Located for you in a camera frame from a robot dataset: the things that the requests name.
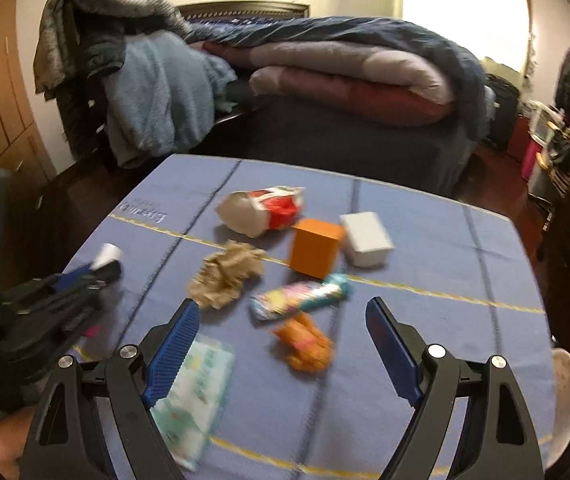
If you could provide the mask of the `small white tube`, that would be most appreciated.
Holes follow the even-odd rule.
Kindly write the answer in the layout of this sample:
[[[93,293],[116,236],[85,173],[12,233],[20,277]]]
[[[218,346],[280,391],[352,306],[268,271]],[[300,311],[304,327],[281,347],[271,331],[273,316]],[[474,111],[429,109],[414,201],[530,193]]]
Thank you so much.
[[[119,261],[120,258],[122,258],[122,250],[114,244],[106,243],[101,247],[98,254],[92,260],[90,269],[101,269],[108,263]]]

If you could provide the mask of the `orange bear toy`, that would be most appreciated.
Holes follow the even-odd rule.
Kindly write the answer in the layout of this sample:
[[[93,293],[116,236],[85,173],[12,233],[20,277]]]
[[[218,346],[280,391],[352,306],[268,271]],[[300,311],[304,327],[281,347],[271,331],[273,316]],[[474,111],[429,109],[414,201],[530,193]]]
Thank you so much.
[[[334,359],[334,343],[306,312],[292,316],[272,330],[272,334],[288,348],[286,362],[296,372],[324,372]]]

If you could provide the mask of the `white pink-speckled trash bin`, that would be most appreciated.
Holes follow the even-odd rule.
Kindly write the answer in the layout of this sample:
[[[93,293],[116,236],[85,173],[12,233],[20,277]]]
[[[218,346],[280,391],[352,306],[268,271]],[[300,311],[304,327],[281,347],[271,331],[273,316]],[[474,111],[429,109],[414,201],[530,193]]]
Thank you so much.
[[[562,348],[554,348],[552,357],[556,408],[546,468],[553,466],[562,457],[570,443],[570,353]]]

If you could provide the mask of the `green wet wipes pack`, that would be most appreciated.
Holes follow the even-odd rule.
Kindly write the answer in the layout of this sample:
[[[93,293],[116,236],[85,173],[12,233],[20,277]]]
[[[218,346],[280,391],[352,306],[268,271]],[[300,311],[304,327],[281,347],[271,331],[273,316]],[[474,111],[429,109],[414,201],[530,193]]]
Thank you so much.
[[[235,365],[228,344],[198,335],[166,398],[151,409],[170,455],[195,471],[227,396]]]

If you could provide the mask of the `crumpled brown paper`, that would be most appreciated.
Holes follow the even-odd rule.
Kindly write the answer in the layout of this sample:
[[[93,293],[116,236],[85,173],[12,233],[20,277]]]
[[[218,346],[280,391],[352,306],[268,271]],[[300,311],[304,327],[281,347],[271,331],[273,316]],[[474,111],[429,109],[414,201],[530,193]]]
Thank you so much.
[[[200,309],[220,310],[242,296],[245,282],[264,274],[265,251],[252,244],[228,240],[220,250],[203,260],[187,284],[187,296]]]

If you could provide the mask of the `white small box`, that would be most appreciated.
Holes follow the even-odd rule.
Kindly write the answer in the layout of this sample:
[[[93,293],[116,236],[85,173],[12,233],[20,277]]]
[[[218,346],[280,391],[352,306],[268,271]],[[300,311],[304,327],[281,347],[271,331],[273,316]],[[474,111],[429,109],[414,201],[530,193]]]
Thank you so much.
[[[385,266],[395,246],[376,212],[343,214],[340,224],[345,230],[343,249],[351,266],[359,269]]]

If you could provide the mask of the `colourful candy wrapper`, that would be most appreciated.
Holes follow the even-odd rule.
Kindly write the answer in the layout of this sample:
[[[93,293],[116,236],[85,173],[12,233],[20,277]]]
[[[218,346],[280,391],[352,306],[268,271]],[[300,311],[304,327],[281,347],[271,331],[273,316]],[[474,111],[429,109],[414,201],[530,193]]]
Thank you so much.
[[[271,322],[337,304],[350,294],[351,285],[347,276],[333,273],[323,282],[301,281],[252,296],[249,310],[256,321]]]

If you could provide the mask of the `orange cube box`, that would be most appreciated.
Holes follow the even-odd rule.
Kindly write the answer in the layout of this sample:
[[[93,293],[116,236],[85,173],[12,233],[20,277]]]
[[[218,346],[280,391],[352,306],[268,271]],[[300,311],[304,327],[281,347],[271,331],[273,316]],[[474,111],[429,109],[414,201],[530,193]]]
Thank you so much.
[[[334,269],[345,230],[339,224],[310,218],[298,221],[293,229],[288,266],[297,273],[323,280]]]

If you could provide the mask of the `light blue fleece blanket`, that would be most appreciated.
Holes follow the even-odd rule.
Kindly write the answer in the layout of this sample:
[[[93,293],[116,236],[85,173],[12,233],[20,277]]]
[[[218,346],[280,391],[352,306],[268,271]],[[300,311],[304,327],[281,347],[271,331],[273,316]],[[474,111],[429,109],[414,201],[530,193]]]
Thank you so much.
[[[129,36],[125,63],[102,78],[106,132],[122,168],[186,153],[215,125],[217,106],[237,76],[218,56],[189,47],[172,32]]]

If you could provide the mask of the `bed with grey sheet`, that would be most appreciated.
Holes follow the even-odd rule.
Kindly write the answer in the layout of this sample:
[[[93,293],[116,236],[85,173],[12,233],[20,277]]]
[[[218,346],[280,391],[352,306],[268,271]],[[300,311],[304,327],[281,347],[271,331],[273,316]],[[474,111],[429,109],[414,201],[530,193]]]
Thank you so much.
[[[332,170],[449,195],[480,142],[468,138],[458,101],[434,124],[389,126],[310,101],[255,96],[250,71],[231,66],[237,81],[227,95],[242,114],[215,126],[199,144],[201,154]]]

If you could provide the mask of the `pink storage box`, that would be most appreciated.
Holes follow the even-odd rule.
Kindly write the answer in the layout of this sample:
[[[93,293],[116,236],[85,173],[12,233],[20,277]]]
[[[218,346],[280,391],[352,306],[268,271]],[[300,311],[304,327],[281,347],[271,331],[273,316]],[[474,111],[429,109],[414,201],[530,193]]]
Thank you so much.
[[[536,137],[532,136],[529,140],[529,144],[524,153],[524,159],[521,165],[521,177],[528,182],[533,171],[533,167],[536,164],[536,156],[538,156],[544,148],[544,144]]]

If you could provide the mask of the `black suitcase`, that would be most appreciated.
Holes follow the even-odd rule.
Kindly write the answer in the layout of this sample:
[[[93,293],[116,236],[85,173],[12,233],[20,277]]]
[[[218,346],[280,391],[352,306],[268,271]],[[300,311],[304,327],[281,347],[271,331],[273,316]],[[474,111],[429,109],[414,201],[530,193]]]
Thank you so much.
[[[493,116],[486,142],[497,150],[505,151],[516,125],[520,92],[500,76],[488,74],[486,82],[494,92]]]

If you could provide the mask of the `grey knit sweater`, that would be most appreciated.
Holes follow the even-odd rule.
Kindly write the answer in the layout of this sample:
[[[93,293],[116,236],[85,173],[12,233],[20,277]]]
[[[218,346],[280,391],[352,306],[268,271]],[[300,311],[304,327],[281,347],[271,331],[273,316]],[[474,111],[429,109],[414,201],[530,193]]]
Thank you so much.
[[[47,100],[68,79],[120,70],[128,35],[169,30],[181,38],[191,26],[168,0],[48,0],[34,57],[35,88]]]

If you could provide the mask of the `blue patterned quilt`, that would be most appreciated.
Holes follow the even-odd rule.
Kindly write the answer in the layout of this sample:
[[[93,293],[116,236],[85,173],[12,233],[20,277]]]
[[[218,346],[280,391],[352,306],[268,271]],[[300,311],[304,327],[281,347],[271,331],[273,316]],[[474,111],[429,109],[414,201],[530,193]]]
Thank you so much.
[[[186,36],[189,44],[211,41],[241,48],[323,40],[390,48],[426,58],[452,84],[468,138],[479,142],[486,136],[486,74],[480,61],[454,41],[411,22],[383,16],[321,16],[251,24],[192,22]]]

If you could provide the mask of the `grey red folded comforter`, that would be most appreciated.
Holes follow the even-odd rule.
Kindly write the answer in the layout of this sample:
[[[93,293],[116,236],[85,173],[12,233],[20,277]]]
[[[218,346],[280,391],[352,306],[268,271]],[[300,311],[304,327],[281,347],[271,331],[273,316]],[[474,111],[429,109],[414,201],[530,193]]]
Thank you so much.
[[[250,71],[255,96],[283,96],[398,127],[420,127],[451,115],[450,81],[421,56],[347,41],[270,42],[203,49]]]

